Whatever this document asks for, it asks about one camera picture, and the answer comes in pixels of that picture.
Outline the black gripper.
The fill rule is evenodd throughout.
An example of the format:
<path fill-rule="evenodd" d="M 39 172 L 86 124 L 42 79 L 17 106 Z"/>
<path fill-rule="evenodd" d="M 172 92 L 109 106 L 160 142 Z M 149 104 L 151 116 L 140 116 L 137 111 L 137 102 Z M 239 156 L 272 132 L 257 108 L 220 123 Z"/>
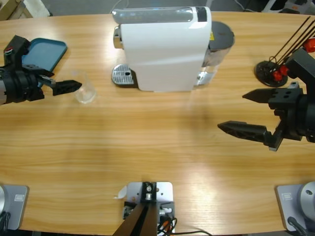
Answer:
<path fill-rule="evenodd" d="M 40 68 L 34 64 L 23 64 L 21 69 L 14 66 L 0 68 L 0 102 L 20 103 L 44 98 L 41 86 L 47 82 L 53 85 L 50 77 L 53 72 Z M 77 91 L 82 83 L 75 80 L 56 82 L 52 88 L 53 96 Z"/>
<path fill-rule="evenodd" d="M 305 94 L 298 82 L 286 88 L 259 88 L 242 96 L 257 103 L 267 103 L 280 118 L 274 133 L 266 126 L 240 121 L 218 124 L 223 132 L 239 139 L 263 143 L 270 150 L 278 150 L 284 139 L 300 141 L 303 137 L 315 142 L 315 99 Z"/>

